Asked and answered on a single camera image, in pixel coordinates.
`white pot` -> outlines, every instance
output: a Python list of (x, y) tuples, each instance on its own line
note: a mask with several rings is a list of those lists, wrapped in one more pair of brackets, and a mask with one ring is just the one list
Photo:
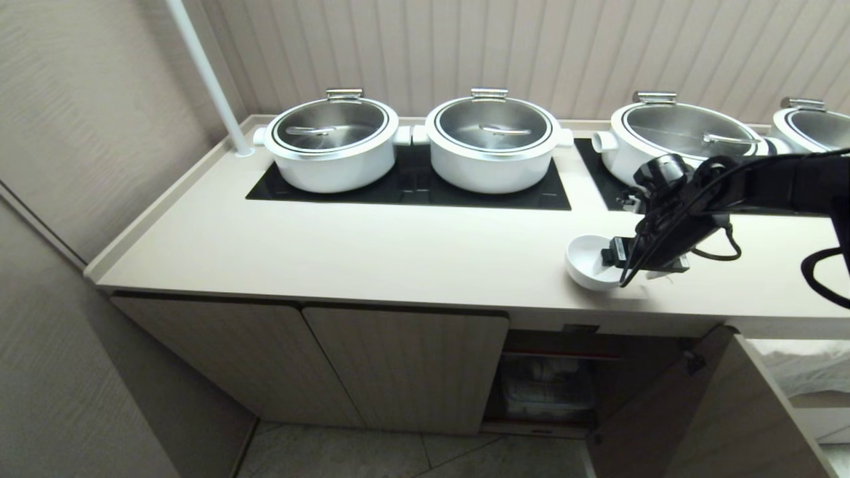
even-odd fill
[(361, 90), (328, 90), (324, 100), (284, 111), (254, 133), (287, 183), (319, 193), (351, 191), (395, 164), (393, 138), (399, 117)]
[(636, 92), (635, 103), (611, 115), (610, 131), (596, 132), (593, 149), (617, 179), (636, 186), (634, 174), (649, 160), (676, 153), (697, 168), (717, 155), (767, 155), (768, 142), (720, 112), (676, 102), (676, 94)]
[(473, 88), (472, 96), (437, 106), (425, 129), (434, 171), (485, 194), (531, 187), (546, 175), (555, 147), (573, 142), (549, 112), (507, 98), (504, 89)]
[(796, 153), (833, 151), (850, 147), (850, 117), (827, 111), (820, 100), (784, 98), (773, 114), (770, 135)]

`cabinet door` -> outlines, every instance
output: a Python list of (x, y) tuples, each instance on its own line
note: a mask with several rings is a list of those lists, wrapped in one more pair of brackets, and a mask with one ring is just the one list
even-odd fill
[(368, 427), (478, 433), (506, 317), (322, 307), (303, 313)]
[(129, 297), (112, 302), (264, 420), (363, 426), (292, 307)]
[(598, 478), (835, 476), (756, 352), (720, 327), (587, 439)]

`wall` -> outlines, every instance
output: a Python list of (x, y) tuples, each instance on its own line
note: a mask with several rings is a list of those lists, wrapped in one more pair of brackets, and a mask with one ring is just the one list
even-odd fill
[(0, 180), (83, 262), (225, 136), (164, 0), (0, 0), (0, 71)]
[(252, 112), (361, 86), (425, 116), (473, 86), (608, 119), (636, 89), (747, 122), (788, 95), (850, 113), (847, 0), (212, 0)]
[[(224, 137), (163, 0), (0, 0), (0, 71), (3, 197), (78, 265)], [(0, 476), (230, 475), (254, 417), (2, 201), (0, 231)]]
[(0, 476), (227, 476), (252, 416), (2, 201), (0, 230)]

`cabinet hinge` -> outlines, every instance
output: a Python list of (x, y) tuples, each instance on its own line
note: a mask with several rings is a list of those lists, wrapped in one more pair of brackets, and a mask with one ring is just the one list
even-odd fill
[(679, 348), (682, 350), (682, 355), (685, 357), (685, 367), (688, 370), (688, 375), (694, 375), (706, 367), (705, 357), (694, 352), (693, 340), (680, 339)]

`counter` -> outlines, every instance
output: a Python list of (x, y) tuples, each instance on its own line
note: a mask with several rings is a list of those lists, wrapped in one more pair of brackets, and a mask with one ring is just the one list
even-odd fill
[[(250, 133), (271, 116), (243, 123)], [(587, 137), (604, 122), (563, 122)], [(567, 243), (633, 233), (641, 216), (608, 211), (574, 148), (554, 159), (572, 211), (249, 201), (272, 163), (223, 142), (134, 221), (85, 274), (137, 291), (511, 311), (511, 327), (596, 324), (600, 332), (690, 334), (731, 323), (749, 337), (850, 339), (850, 311), (812, 291), (800, 262), (837, 244), (828, 219), (734, 215), (743, 257), (691, 254), (691, 270), (595, 293), (566, 275)], [(723, 234), (700, 248), (729, 253)], [(817, 277), (850, 290), (841, 258)]]

